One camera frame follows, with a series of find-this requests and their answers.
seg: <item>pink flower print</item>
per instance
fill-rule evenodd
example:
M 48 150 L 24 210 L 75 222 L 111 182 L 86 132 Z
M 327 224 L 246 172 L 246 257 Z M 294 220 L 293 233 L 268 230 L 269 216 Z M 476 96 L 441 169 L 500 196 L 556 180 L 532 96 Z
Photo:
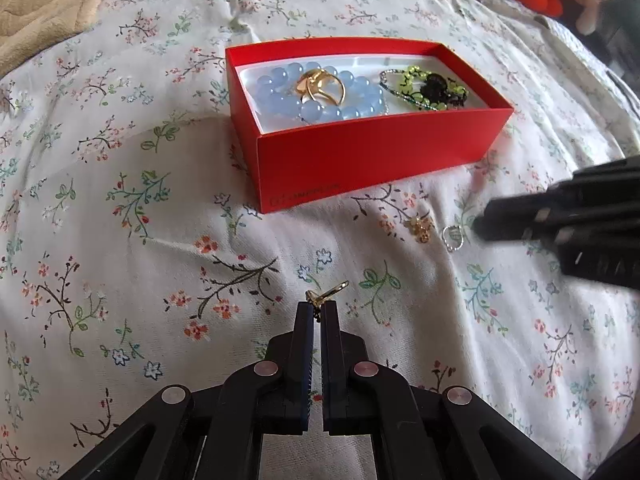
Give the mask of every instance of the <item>pink flower print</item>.
M 544 374 L 545 374 L 545 369 L 540 365 L 536 366 L 536 369 L 533 370 L 533 376 L 537 379 L 542 377 Z
M 184 335 L 188 338 L 193 338 L 195 341 L 200 341 L 201 339 L 209 341 L 209 336 L 207 336 L 208 331 L 209 327 L 207 325 L 200 325 L 196 320 L 194 320 L 185 327 Z
M 175 294 L 172 294 L 169 296 L 169 303 L 175 306 L 187 307 L 189 306 L 190 301 L 191 301 L 191 296 L 187 296 L 187 294 L 185 294 L 185 292 L 182 289 L 180 289 Z
M 417 197 L 415 195 L 415 193 L 411 193 L 411 195 L 409 195 L 406 191 L 404 192 L 404 200 L 402 200 L 404 202 L 404 205 L 407 207 L 415 207 L 415 201 L 416 201 Z
M 211 238 L 209 238 L 207 235 L 201 236 L 200 240 L 196 240 L 193 245 L 196 246 L 201 254 L 207 254 L 218 249 L 217 242 L 211 241 Z
M 545 333 L 546 325 L 541 319 L 537 319 L 536 322 L 533 324 L 533 327 L 541 334 Z
M 43 300 L 43 297 L 36 292 L 36 295 L 33 297 L 33 299 L 31 300 L 31 304 L 33 306 L 40 306 L 40 302 Z
M 220 314 L 222 319 L 231 319 L 232 314 L 240 312 L 240 307 L 229 303 L 227 298 L 220 300 L 220 303 L 213 307 L 213 312 Z
M 391 234 L 396 228 L 396 225 L 393 223 L 393 221 L 389 218 L 388 215 L 382 215 L 382 220 L 378 222 L 378 225 L 382 227 L 385 230 L 385 233 L 388 235 Z

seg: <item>brown branch print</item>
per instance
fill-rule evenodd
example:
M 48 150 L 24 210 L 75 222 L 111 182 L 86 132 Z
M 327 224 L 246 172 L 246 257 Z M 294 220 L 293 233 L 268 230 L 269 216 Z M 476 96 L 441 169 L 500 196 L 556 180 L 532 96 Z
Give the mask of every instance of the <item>brown branch print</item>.
M 211 300 L 215 296 L 219 303 L 222 303 L 222 298 L 220 298 L 220 292 L 227 291 L 230 295 L 234 296 L 236 294 L 241 294 L 241 289 L 239 285 L 241 283 L 246 283 L 255 280 L 255 288 L 249 291 L 249 294 L 252 296 L 262 296 L 265 300 L 271 302 L 280 302 L 282 298 L 280 296 L 276 296 L 272 298 L 269 296 L 264 289 L 262 288 L 262 282 L 267 285 L 271 285 L 269 277 L 266 275 L 267 271 L 270 272 L 280 272 L 273 265 L 276 263 L 277 258 L 271 260 L 268 264 L 265 264 L 260 267 L 254 267 L 253 269 L 247 267 L 240 258 L 245 258 L 244 254 L 238 256 L 239 263 L 237 264 L 229 264 L 220 259 L 214 252 L 218 249 L 218 243 L 211 240 L 211 238 L 207 235 L 201 236 L 198 240 L 195 241 L 194 245 L 200 251 L 200 254 L 210 254 L 212 263 L 216 266 L 224 267 L 228 269 L 232 273 L 232 277 L 228 280 L 221 280 L 219 278 L 210 278 L 207 274 L 207 270 L 204 267 L 200 268 L 200 281 L 205 285 L 205 292 L 210 292 L 208 296 L 203 296 L 198 298 L 200 300 L 200 305 L 198 306 L 198 313 L 191 316 L 190 319 L 202 318 L 202 313 Z
M 549 333 L 546 329 L 546 324 L 537 319 L 534 323 L 534 328 L 541 334 L 545 334 L 548 340 L 551 340 L 549 344 L 544 343 L 545 353 L 547 354 L 548 365 L 543 367 L 538 365 L 533 373 L 529 376 L 531 379 L 531 385 L 535 383 L 536 379 L 543 377 L 546 374 L 546 392 L 545 397 L 553 397 L 556 394 L 556 386 L 553 384 L 553 377 L 560 377 L 562 375 L 562 363 L 560 362 L 563 357 L 566 360 L 571 360 L 572 364 L 575 364 L 575 355 L 578 353 L 574 343 L 574 333 L 571 331 L 572 325 L 561 335 L 560 331 L 556 328 L 553 333 Z
M 30 456 L 22 458 L 18 455 L 18 446 L 12 446 L 9 443 L 9 432 L 4 431 L 4 444 L 0 444 L 0 478 L 6 480 L 14 479 L 14 473 L 18 475 L 17 478 L 23 479 L 22 468 L 27 465 L 27 461 L 31 459 Z
M 456 367 L 445 365 L 444 368 L 440 369 L 441 366 L 440 361 L 435 360 L 433 362 L 433 370 L 431 370 L 431 373 L 436 376 L 437 382 L 435 386 L 429 388 L 429 391 L 436 392 L 437 394 L 440 393 L 440 385 L 444 377 L 450 378 L 456 372 Z
M 224 57 L 221 57 L 214 52 L 205 54 L 199 46 L 194 46 L 189 50 L 189 52 L 191 52 L 191 55 L 189 56 L 188 66 L 186 68 L 176 67 L 164 72 L 165 76 L 175 75 L 172 80 L 173 83 L 184 81 L 185 76 L 189 72 L 193 72 L 194 74 L 202 72 L 206 69 L 207 63 L 209 62 L 213 62 L 213 66 L 216 67 L 221 74 L 225 71 Z
M 124 35 L 126 32 L 125 41 L 129 44 L 132 44 L 133 38 L 140 40 L 140 43 L 146 43 L 146 38 L 151 38 L 158 34 L 158 20 L 160 16 L 156 12 L 156 15 L 151 18 L 146 18 L 144 15 L 144 10 L 140 9 L 136 14 L 136 19 L 133 23 L 125 23 L 124 25 L 119 25 L 120 29 L 119 33 L 116 34 L 116 38 Z
M 119 426 L 119 424 L 115 424 L 113 422 L 113 415 L 111 414 L 112 402 L 113 402 L 113 399 L 109 395 L 109 389 L 105 388 L 104 398 L 100 401 L 100 406 L 105 412 L 105 417 L 104 417 L 105 420 L 102 420 L 101 418 L 97 419 L 98 423 L 100 424 L 100 427 L 97 430 L 90 430 L 87 427 L 87 425 L 84 423 L 78 426 L 77 424 L 70 422 L 71 427 L 74 429 L 74 432 L 76 433 L 77 442 L 74 443 L 74 447 L 77 447 L 78 445 L 80 445 L 80 447 L 84 447 L 84 442 L 82 441 L 81 436 L 85 439 L 88 436 L 98 439 L 98 441 L 95 443 L 95 445 L 97 446 L 101 440 L 105 439 L 105 437 L 111 430 Z
M 42 278 L 46 278 L 50 275 L 49 266 L 44 262 L 46 257 L 49 256 L 45 254 L 43 257 L 43 261 L 39 261 L 38 274 Z M 81 348 L 73 345 L 73 336 L 76 331 L 85 332 L 88 330 L 87 321 L 90 319 L 104 320 L 107 314 L 105 309 L 105 296 L 101 292 L 97 293 L 97 300 L 94 300 L 93 293 L 89 291 L 88 294 L 85 294 L 86 304 L 84 306 L 77 304 L 75 308 L 69 307 L 71 304 L 71 300 L 68 298 L 68 287 L 71 285 L 70 275 L 72 272 L 77 272 L 80 268 L 80 264 L 77 263 L 73 256 L 69 257 L 69 260 L 65 262 L 65 271 L 64 272 L 55 272 L 54 283 L 47 283 L 47 280 L 43 280 L 43 282 L 37 286 L 34 286 L 33 283 L 29 283 L 26 278 L 22 280 L 22 293 L 24 297 L 28 297 L 33 294 L 31 298 L 31 315 L 34 316 L 34 308 L 39 307 L 41 304 L 52 304 L 54 309 L 49 311 L 49 316 L 47 317 L 47 323 L 44 325 L 44 330 L 47 331 L 53 323 L 53 319 L 57 317 L 58 319 L 65 319 L 66 324 L 68 325 L 68 346 L 69 351 L 78 357 L 84 357 L 84 352 Z M 44 334 L 41 335 L 43 339 L 44 346 L 47 345 L 47 340 L 44 337 Z

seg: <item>white fabric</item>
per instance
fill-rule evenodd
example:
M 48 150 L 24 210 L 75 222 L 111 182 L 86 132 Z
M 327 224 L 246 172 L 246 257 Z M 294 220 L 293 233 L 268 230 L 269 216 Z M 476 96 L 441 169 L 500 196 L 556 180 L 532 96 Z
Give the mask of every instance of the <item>white fabric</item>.
M 638 152 L 638 117 L 575 39 L 506 0 L 105 0 L 99 18 L 0 82 L 4 478 L 56 478 L 161 387 L 221 383 L 344 279 L 342 328 L 373 360 L 472 387 L 594 471 L 631 413 L 639 304 L 470 231 L 491 197 Z M 347 35 L 441 41 L 515 114 L 476 164 L 261 215 L 224 48 Z M 427 211 L 464 226 L 462 250 L 416 241 L 404 221 Z M 263 477 L 374 478 L 368 438 L 321 432 L 317 365 L 314 389 L 309 434 L 267 438 Z

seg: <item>bead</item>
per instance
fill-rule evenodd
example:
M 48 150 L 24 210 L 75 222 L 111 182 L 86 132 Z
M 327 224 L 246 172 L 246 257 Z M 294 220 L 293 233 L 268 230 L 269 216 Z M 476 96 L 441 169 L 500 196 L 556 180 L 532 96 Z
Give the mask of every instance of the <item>bead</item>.
M 298 117 L 300 115 L 301 106 L 302 102 L 300 102 L 300 99 L 293 95 L 287 95 L 283 100 L 282 114 L 291 118 Z
M 287 76 L 289 76 L 289 81 L 297 81 L 302 76 L 304 69 L 300 63 L 289 63 L 287 65 Z
M 373 117 L 376 114 L 376 111 L 370 104 L 359 104 L 356 108 L 361 117 Z
M 380 97 L 375 97 L 373 99 L 369 99 L 369 104 L 373 107 L 377 114 L 379 114 L 382 110 L 385 109 L 385 102 Z
M 273 85 L 273 79 L 271 79 L 270 76 L 268 75 L 261 75 L 258 78 L 258 86 L 262 86 L 262 85 Z
M 287 76 L 287 71 L 284 70 L 283 67 L 278 66 L 271 69 L 271 79 L 273 79 L 273 85 L 276 88 L 284 85 L 284 83 L 287 82 L 288 78 L 289 76 Z
M 307 123 L 315 123 L 322 115 L 322 107 L 316 101 L 307 101 L 302 104 L 302 108 L 300 109 L 300 116 Z
M 266 101 L 267 110 L 272 114 L 279 114 L 284 104 L 284 95 L 280 92 L 274 92 Z
M 320 117 L 322 123 L 333 123 L 341 120 L 342 111 L 336 105 L 327 105 L 322 108 L 322 116 Z
M 338 74 L 338 79 L 342 81 L 345 88 L 349 88 L 353 84 L 353 74 L 348 70 L 343 70 Z
M 363 75 L 359 75 L 356 79 L 353 80 L 353 87 L 351 88 L 356 94 L 363 95 L 364 92 L 367 91 L 367 88 L 371 84 L 366 77 Z
M 345 106 L 342 109 L 342 118 L 346 121 L 348 119 L 357 119 L 360 116 L 360 112 L 355 106 Z
M 259 103 L 263 103 L 275 92 L 275 90 L 276 89 L 273 85 L 258 86 L 258 89 L 255 91 L 255 100 Z
M 378 85 L 370 85 L 366 92 L 365 95 L 367 96 L 373 96 L 373 97 L 382 97 L 384 95 L 383 89 L 380 88 L 380 86 Z

